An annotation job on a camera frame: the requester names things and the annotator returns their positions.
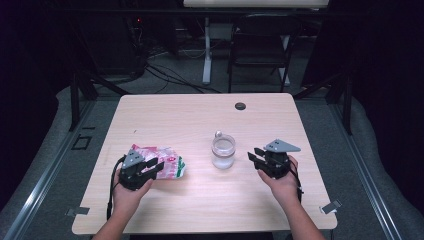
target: clear plastic cup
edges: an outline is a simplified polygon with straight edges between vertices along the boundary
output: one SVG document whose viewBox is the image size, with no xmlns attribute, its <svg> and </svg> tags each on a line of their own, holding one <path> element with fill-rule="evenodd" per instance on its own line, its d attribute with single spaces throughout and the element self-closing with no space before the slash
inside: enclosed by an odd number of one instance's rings
<svg viewBox="0 0 424 240">
<path fill-rule="evenodd" d="M 230 168 L 234 163 L 234 153 L 236 152 L 236 141 L 230 135 L 221 131 L 215 133 L 212 141 L 212 163 L 219 169 Z"/>
</svg>

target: snack bag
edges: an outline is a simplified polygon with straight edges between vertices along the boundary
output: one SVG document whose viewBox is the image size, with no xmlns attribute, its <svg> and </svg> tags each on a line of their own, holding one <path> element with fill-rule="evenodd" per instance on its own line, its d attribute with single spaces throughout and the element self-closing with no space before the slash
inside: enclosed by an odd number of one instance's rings
<svg viewBox="0 0 424 240">
<path fill-rule="evenodd" d="M 139 147 L 135 144 L 131 147 L 149 161 L 155 157 L 158 158 L 158 164 L 165 162 L 164 167 L 156 175 L 156 179 L 177 179 L 184 175 L 186 168 L 181 156 L 179 156 L 170 147 Z M 146 168 L 142 172 L 148 171 L 151 168 Z"/>
</svg>

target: chair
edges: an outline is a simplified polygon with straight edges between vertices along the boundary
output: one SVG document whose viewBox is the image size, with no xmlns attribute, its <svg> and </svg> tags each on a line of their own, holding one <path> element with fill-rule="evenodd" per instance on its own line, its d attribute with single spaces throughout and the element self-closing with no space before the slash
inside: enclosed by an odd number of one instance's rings
<svg viewBox="0 0 424 240">
<path fill-rule="evenodd" d="M 237 67 L 285 68 L 280 92 L 290 64 L 294 40 L 302 30 L 301 22 L 295 17 L 270 14 L 250 14 L 240 17 L 233 24 L 228 92 L 231 93 L 233 65 Z M 289 37 L 285 47 L 283 39 Z"/>
</svg>

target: black cable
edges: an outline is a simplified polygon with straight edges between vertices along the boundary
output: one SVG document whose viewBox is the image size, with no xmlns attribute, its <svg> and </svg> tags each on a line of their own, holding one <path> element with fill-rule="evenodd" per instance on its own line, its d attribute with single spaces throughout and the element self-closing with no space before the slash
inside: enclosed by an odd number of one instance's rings
<svg viewBox="0 0 424 240">
<path fill-rule="evenodd" d="M 124 160 L 125 160 L 125 155 L 124 155 L 122 158 L 120 158 L 120 159 L 116 162 L 115 166 L 113 167 L 112 177 L 111 177 L 111 180 L 110 180 L 109 202 L 108 202 L 108 204 L 107 204 L 106 220 L 109 220 L 110 216 L 112 215 L 112 206 L 113 206 L 113 205 L 112 205 L 112 195 L 113 195 L 113 190 L 114 190 L 114 189 L 115 189 L 115 187 L 118 185 L 118 184 L 116 184 L 115 186 L 113 185 L 113 182 L 114 182 L 114 180 L 115 180 L 115 173 L 116 173 L 116 169 L 118 168 L 118 165 L 119 165 L 120 163 L 124 162 Z"/>
<path fill-rule="evenodd" d="M 204 93 L 204 92 L 202 92 L 197 86 L 194 86 L 194 85 L 192 85 L 192 84 L 190 84 L 189 82 L 187 82 L 187 81 L 185 81 L 185 80 L 181 80 L 181 79 L 178 79 L 178 78 L 175 78 L 175 77 L 173 77 L 173 76 L 169 76 L 167 73 L 165 73 L 164 71 L 161 71 L 160 69 L 158 69 L 157 67 L 154 67 L 154 66 L 152 66 L 152 65 L 148 65 L 148 67 L 150 67 L 151 69 L 153 69 L 153 70 L 155 70 L 156 72 L 158 72 L 158 73 L 160 73 L 160 74 L 162 74 L 162 75 L 164 75 L 164 76 L 166 76 L 167 78 L 172 78 L 172 79 L 174 79 L 174 80 L 177 80 L 179 83 L 176 83 L 176 82 L 173 82 L 173 81 L 171 81 L 171 80 L 165 80 L 165 81 L 170 81 L 171 83 L 175 83 L 175 84 L 180 84 L 180 85 L 185 85 L 185 86 L 189 86 L 189 87 L 192 87 L 194 90 L 196 90 L 196 91 L 198 91 L 198 92 L 200 92 L 200 93 Z"/>
<path fill-rule="evenodd" d="M 166 70 L 168 70 L 168 71 L 171 71 L 173 74 L 175 74 L 175 75 L 176 75 L 177 77 L 179 77 L 179 78 L 176 78 L 176 77 L 174 77 L 174 76 L 168 75 L 167 73 L 165 73 L 164 71 L 162 71 L 162 70 L 158 69 L 158 68 L 157 68 L 157 67 L 155 67 L 154 65 L 150 65 L 150 64 L 148 65 L 148 67 L 150 67 L 150 68 L 154 69 L 154 70 L 155 70 L 155 71 L 157 71 L 158 73 L 163 74 L 163 75 L 165 75 L 165 76 L 167 76 L 167 77 L 170 77 L 170 78 L 172 78 L 172 79 L 174 79 L 174 80 L 177 80 L 177 81 L 181 82 L 182 84 L 178 83 L 178 84 L 180 84 L 180 85 L 186 85 L 186 86 L 192 87 L 192 88 L 194 88 L 196 91 L 201 92 L 201 93 L 204 93 L 204 92 L 202 92 L 200 89 L 208 90 L 208 91 L 212 91 L 212 92 L 216 92 L 216 93 L 221 93 L 220 91 L 215 90 L 215 89 L 213 89 L 213 88 L 203 87 L 203 86 L 198 86 L 198 85 L 192 84 L 192 83 L 188 82 L 186 79 L 184 79 L 182 76 L 178 75 L 178 73 L 176 73 L 175 71 L 173 71 L 173 70 L 172 70 L 172 69 L 170 69 L 170 68 L 167 68 L 167 67 L 165 67 L 165 66 L 161 66 L 161 65 L 157 65 L 157 64 L 156 64 L 156 66 L 161 67 L 161 68 L 164 68 L 164 69 L 166 69 Z"/>
</svg>

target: table leg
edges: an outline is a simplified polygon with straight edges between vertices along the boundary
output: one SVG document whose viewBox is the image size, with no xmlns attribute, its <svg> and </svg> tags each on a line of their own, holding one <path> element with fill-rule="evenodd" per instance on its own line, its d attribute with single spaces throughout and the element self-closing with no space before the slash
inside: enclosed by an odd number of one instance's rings
<svg viewBox="0 0 424 240">
<path fill-rule="evenodd" d="M 211 39 L 209 34 L 209 18 L 205 18 L 205 66 L 203 68 L 203 84 L 211 83 Z"/>
<path fill-rule="evenodd" d="M 287 48 L 287 44 L 289 44 L 289 36 L 281 36 L 281 40 L 283 41 L 284 49 L 286 49 Z M 280 73 L 280 79 L 281 79 L 281 81 L 283 81 L 284 71 L 286 71 L 285 68 L 279 68 L 278 69 L 278 72 Z M 290 86 L 290 80 L 289 80 L 289 75 L 288 74 L 286 76 L 286 81 L 284 82 L 284 86 L 285 87 L 289 87 Z"/>
</svg>

